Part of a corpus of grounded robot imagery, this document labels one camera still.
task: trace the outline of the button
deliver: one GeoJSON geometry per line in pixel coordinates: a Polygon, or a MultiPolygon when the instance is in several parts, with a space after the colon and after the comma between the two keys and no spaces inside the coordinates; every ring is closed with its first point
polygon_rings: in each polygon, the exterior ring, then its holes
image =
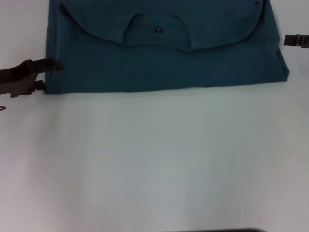
{"type": "Polygon", "coordinates": [[[156,33],[163,33],[163,27],[156,27],[155,32],[156,33]]]}

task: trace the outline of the white table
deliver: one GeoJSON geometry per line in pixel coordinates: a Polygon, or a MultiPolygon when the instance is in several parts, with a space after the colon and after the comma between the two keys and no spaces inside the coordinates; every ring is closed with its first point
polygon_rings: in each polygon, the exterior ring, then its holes
{"type": "MultiPolygon", "coordinates": [[[[272,0],[282,36],[309,1],[272,0]]],[[[44,57],[48,0],[0,2],[0,69],[44,57]]],[[[0,96],[0,232],[309,231],[309,50],[287,83],[0,96]]]]}

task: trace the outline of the teal shirt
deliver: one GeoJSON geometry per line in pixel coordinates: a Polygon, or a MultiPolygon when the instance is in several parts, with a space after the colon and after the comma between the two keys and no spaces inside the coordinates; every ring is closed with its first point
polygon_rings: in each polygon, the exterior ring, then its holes
{"type": "Polygon", "coordinates": [[[286,81],[269,0],[50,0],[48,94],[286,81]]]}

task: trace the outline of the white surface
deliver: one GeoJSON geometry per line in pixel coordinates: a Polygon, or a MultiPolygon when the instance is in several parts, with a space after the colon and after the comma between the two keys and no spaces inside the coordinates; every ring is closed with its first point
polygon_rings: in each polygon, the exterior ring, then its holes
{"type": "MultiPolygon", "coordinates": [[[[273,0],[282,35],[309,2],[273,0]]],[[[0,68],[44,57],[47,0],[0,2],[0,68]]],[[[309,50],[287,83],[0,96],[0,232],[309,229],[309,50]]]]}

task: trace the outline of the black clamp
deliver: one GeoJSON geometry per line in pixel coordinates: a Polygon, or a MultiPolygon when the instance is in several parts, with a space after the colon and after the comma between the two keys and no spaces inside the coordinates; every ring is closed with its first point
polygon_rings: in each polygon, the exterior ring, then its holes
{"type": "Polygon", "coordinates": [[[31,95],[35,90],[46,91],[44,81],[36,81],[36,78],[38,74],[52,70],[64,70],[61,61],[53,58],[36,61],[29,59],[15,68],[0,70],[0,94],[10,93],[11,98],[15,98],[31,95]]]}
{"type": "Polygon", "coordinates": [[[284,45],[309,48],[309,35],[286,35],[284,45]]]}

